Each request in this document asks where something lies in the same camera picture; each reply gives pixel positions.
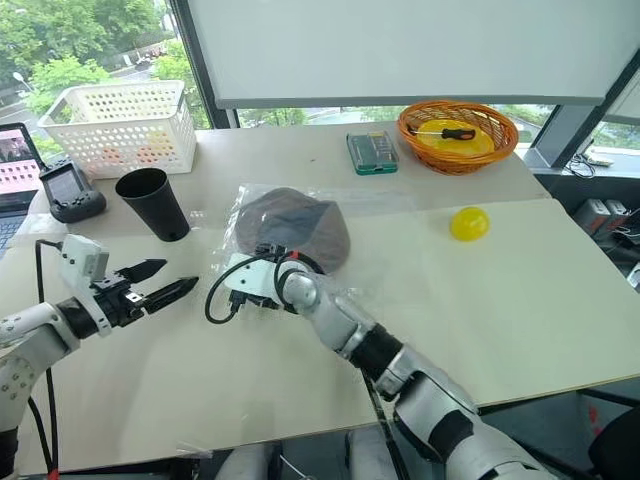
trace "yellow object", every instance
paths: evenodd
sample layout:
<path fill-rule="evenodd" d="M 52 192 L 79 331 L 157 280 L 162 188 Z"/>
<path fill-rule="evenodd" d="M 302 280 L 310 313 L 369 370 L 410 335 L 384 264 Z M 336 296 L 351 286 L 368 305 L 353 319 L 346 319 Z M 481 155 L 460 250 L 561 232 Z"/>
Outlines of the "yellow object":
<path fill-rule="evenodd" d="M 462 242 L 472 242 L 483 237 L 491 222 L 487 212 L 478 207 L 467 207 L 451 218 L 451 235 Z"/>
<path fill-rule="evenodd" d="M 445 128 L 475 130 L 476 136 L 471 140 L 442 138 L 442 130 Z M 420 135 L 421 133 L 436 133 L 437 135 Z M 489 135 L 478 126 L 460 120 L 429 120 L 420 125 L 416 137 L 420 143 L 428 147 L 461 155 L 484 155 L 495 151 L 495 145 Z"/>

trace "laptop screen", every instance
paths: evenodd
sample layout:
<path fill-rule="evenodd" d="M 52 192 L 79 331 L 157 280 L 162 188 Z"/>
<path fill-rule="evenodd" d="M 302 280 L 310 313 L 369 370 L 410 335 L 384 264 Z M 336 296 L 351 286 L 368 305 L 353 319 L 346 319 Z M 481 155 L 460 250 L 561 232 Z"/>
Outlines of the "laptop screen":
<path fill-rule="evenodd" d="M 0 125 L 0 205 L 7 204 L 16 194 L 41 188 L 37 152 L 32 151 L 20 127 Z"/>

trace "green foliage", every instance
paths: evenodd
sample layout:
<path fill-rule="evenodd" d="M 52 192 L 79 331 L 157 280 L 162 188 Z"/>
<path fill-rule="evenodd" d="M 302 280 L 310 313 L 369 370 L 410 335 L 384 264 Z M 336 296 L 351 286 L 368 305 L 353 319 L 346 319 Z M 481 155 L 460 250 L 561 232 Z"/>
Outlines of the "green foliage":
<path fill-rule="evenodd" d="M 307 119 L 307 115 L 301 108 L 247 109 L 238 110 L 238 114 L 242 127 L 303 125 Z"/>
<path fill-rule="evenodd" d="M 43 137 L 42 135 L 35 134 L 31 138 L 40 157 L 42 157 L 45 163 L 49 157 L 63 152 L 62 147 L 51 137 Z"/>
<path fill-rule="evenodd" d="M 65 88 L 100 83 L 108 78 L 109 74 L 95 60 L 87 60 L 84 64 L 75 57 L 51 60 L 34 67 L 31 77 L 34 91 L 27 96 L 25 102 L 29 110 L 42 115 Z"/>
<path fill-rule="evenodd" d="M 594 145 L 640 150 L 640 127 L 622 123 L 601 123 L 594 134 Z"/>
<path fill-rule="evenodd" d="M 179 40 L 168 41 L 167 55 L 158 58 L 154 65 L 154 78 L 184 81 L 185 97 L 195 128 L 198 130 L 211 128 L 182 43 Z"/>
<path fill-rule="evenodd" d="M 551 111 L 541 110 L 538 107 L 528 107 L 526 105 L 491 105 L 507 117 L 519 118 L 525 122 L 532 123 L 538 127 L 542 127 Z"/>
<path fill-rule="evenodd" d="M 362 112 L 363 120 L 370 122 L 394 122 L 405 108 L 407 107 L 358 107 L 356 110 Z"/>
<path fill-rule="evenodd" d="M 163 37 L 152 0 L 0 0 L 0 85 L 38 63 L 102 61 Z"/>
<path fill-rule="evenodd" d="M 95 2 L 93 12 L 111 39 L 110 49 L 116 53 L 149 45 L 141 45 L 137 39 L 160 30 L 151 0 L 100 0 Z"/>

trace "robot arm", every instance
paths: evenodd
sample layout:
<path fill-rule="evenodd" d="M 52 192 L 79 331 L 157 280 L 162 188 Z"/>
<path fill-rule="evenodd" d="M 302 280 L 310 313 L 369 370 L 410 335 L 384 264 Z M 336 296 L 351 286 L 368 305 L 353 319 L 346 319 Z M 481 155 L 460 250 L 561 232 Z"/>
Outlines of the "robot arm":
<path fill-rule="evenodd" d="M 74 297 L 0 317 L 0 479 L 13 474 L 18 426 L 40 375 L 80 348 L 81 340 L 94 333 L 107 335 L 145 311 L 160 310 L 189 293 L 198 281 L 183 278 L 143 297 L 131 291 L 131 284 L 153 276 L 165 260 L 146 260 L 106 273 L 108 252 L 77 235 L 66 236 L 61 253 L 60 274 Z"/>
<path fill-rule="evenodd" d="M 252 270 L 263 271 L 268 263 L 260 260 Z M 234 273 L 225 285 L 252 289 L 252 294 L 271 292 L 273 282 L 265 286 L 273 278 L 270 272 L 263 278 Z M 362 369 L 385 400 L 396 400 L 400 430 L 421 453 L 435 454 L 446 464 L 448 479 L 555 478 L 507 435 L 485 424 L 470 396 L 443 370 L 390 335 L 331 279 L 298 264 L 283 271 L 275 289 L 276 295 L 264 295 L 293 306 L 311 321 L 322 343 Z"/>

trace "window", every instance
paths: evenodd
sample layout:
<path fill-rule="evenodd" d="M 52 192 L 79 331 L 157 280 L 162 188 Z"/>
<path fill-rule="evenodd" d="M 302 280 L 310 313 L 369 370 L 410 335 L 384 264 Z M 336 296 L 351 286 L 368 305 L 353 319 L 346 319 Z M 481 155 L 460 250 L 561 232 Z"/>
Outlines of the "window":
<path fill-rule="evenodd" d="M 508 117 L 518 129 L 518 147 L 530 146 L 542 130 L 555 105 L 489 105 Z"/>
<path fill-rule="evenodd" d="M 593 131 L 593 151 L 640 155 L 640 126 L 600 122 Z"/>
<path fill-rule="evenodd" d="M 23 122 L 43 159 L 61 152 L 38 119 L 69 87 L 182 80 L 210 128 L 165 0 L 0 0 L 0 123 Z"/>
<path fill-rule="evenodd" d="M 518 146 L 527 147 L 545 124 L 554 105 L 490 105 L 509 117 L 518 128 Z M 395 121 L 406 106 L 272 108 L 238 110 L 241 127 L 329 125 Z"/>

